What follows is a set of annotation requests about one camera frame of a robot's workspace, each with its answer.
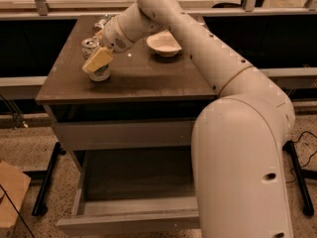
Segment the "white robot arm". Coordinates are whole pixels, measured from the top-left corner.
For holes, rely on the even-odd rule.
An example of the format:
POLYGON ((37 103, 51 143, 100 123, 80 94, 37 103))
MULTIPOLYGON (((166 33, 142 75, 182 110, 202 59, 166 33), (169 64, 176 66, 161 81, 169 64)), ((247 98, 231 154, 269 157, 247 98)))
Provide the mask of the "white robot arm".
POLYGON ((218 96, 199 114, 191 136, 202 237, 293 238, 282 160, 293 105, 177 0, 136 0, 108 21, 84 71, 96 71, 160 29, 171 32, 218 96))

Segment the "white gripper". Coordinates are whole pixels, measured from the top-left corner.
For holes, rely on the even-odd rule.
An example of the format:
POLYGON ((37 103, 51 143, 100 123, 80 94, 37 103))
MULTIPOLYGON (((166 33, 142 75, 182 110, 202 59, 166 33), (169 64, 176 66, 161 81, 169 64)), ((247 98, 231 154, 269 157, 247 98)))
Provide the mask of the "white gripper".
MULTIPOLYGON (((118 17, 113 17, 107 21, 103 30, 96 33, 94 37, 102 39, 103 44, 115 53, 124 53, 134 45, 121 30, 118 17)), ((107 65, 113 59, 113 53, 108 48, 98 47, 84 63, 82 70, 86 73, 92 73, 107 65)))

